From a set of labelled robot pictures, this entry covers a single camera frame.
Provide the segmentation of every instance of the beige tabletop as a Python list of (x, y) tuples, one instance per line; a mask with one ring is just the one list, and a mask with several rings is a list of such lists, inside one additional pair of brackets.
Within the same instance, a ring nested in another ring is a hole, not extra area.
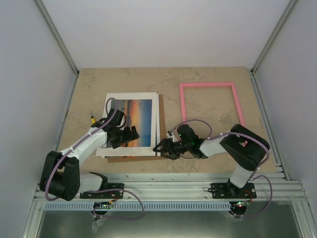
[[(267, 139), (260, 110), (251, 85), (249, 72), (243, 67), (187, 68), (85, 68), (79, 73), (69, 107), (59, 149), (62, 150), (81, 136), (91, 125), (90, 110), (96, 119), (102, 117), (107, 93), (157, 92), (163, 94), (166, 129), (182, 121), (179, 83), (234, 82), (246, 127)], [(187, 119), (203, 119), (212, 128), (212, 135), (226, 132), (239, 123), (231, 88), (185, 89)], [(199, 122), (189, 124), (195, 133), (205, 137), (208, 128)], [(230, 173), (237, 163), (227, 153), (208, 159), (164, 159), (108, 163), (107, 158), (93, 153), (82, 165), (82, 172), (99, 173)], [(262, 165), (260, 172), (275, 173), (274, 159)]]

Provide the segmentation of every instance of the purple cable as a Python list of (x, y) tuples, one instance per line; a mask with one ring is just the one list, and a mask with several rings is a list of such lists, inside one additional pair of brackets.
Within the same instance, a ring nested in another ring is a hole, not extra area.
[(182, 123), (180, 123), (180, 124), (178, 124), (176, 127), (174, 127), (174, 128), (172, 129), (172, 132), (175, 131), (180, 125), (185, 124), (185, 123), (188, 123), (188, 122), (190, 122), (190, 121), (200, 121), (200, 122), (206, 124), (206, 125), (209, 127), (209, 130), (210, 130), (210, 131), (209, 131), (209, 134), (207, 135), (206, 138), (208, 138), (208, 137), (211, 135), (211, 133), (212, 133), (212, 128), (211, 128), (211, 126), (210, 126), (207, 122), (205, 122), (204, 120), (200, 120), (200, 119), (189, 119), (189, 120), (183, 121)]
[[(110, 102), (110, 100), (115, 100), (115, 98), (109, 98), (106, 102), (106, 108), (108, 106), (108, 103)], [(115, 105), (115, 109), (114, 109), (114, 112), (113, 114), (111, 115), (111, 117), (109, 118), (109, 120), (107, 120), (101, 127), (97, 128), (96, 130), (94, 130), (91, 135), (97, 133), (97, 131), (101, 130), (102, 128), (104, 128), (114, 117), (115, 113), (117, 111), (117, 104)], [(87, 138), (89, 138), (90, 135), (86, 135), (85, 137), (83, 137), (80, 141), (78, 141), (74, 146), (73, 146), (73, 150), (76, 149), (83, 141), (85, 141)], [(50, 187), (50, 184), (51, 184), (51, 181), (54, 177), (54, 174), (55, 172), (57, 171), (59, 165), (63, 162), (63, 160), (72, 152), (72, 150), (69, 150), (67, 151), (62, 157), (61, 159), (56, 163), (55, 167), (53, 168), (52, 170), (52, 173), (48, 179), (48, 182), (46, 184), (46, 187), (45, 187), (45, 198), (47, 201), (55, 201), (56, 199), (58, 199), (58, 197), (55, 197), (55, 198), (49, 198), (49, 187)]]
[(270, 182), (270, 180), (268, 179), (268, 177), (265, 176), (265, 175), (256, 176), (255, 178), (252, 178), (251, 180), (256, 180), (256, 179), (261, 178), (261, 177), (263, 177), (263, 178), (265, 178), (265, 179), (267, 180), (268, 185), (269, 185), (269, 190), (270, 190), (270, 197), (269, 197), (269, 200), (268, 200), (266, 206), (265, 206), (262, 210), (258, 211), (258, 212), (255, 213), (255, 214), (245, 215), (245, 216), (244, 216), (244, 215), (237, 215), (237, 214), (235, 214), (235, 213), (231, 210), (230, 213), (231, 213), (233, 216), (238, 217), (238, 218), (240, 218), (240, 217), (254, 217), (254, 216), (257, 216), (257, 215), (263, 213), (264, 211), (266, 211), (266, 210), (268, 209), (269, 205), (270, 205), (271, 202), (272, 202), (272, 198), (273, 198), (272, 183)]
[(122, 191), (122, 192), (127, 192), (130, 193), (132, 196), (134, 196), (138, 202), (140, 203), (141, 207), (142, 207), (142, 213), (140, 216), (138, 217), (133, 217), (133, 218), (128, 218), (128, 217), (116, 217), (116, 216), (108, 216), (108, 215), (98, 215), (96, 214), (96, 209), (97, 207), (94, 208), (93, 210), (93, 214), (94, 216), (99, 216), (99, 217), (108, 217), (108, 218), (114, 218), (114, 219), (118, 219), (118, 220), (127, 220), (127, 221), (136, 221), (138, 219), (141, 219), (142, 217), (145, 216), (145, 210), (144, 210), (144, 206), (143, 203), (141, 202), (141, 200), (139, 199), (139, 197), (137, 195), (135, 195), (133, 192), (130, 192), (128, 190), (125, 189), (121, 189), (121, 188), (112, 188), (112, 189), (107, 189), (107, 190), (100, 190), (100, 191), (89, 191), (90, 193), (100, 193), (100, 192), (111, 192), (111, 191)]

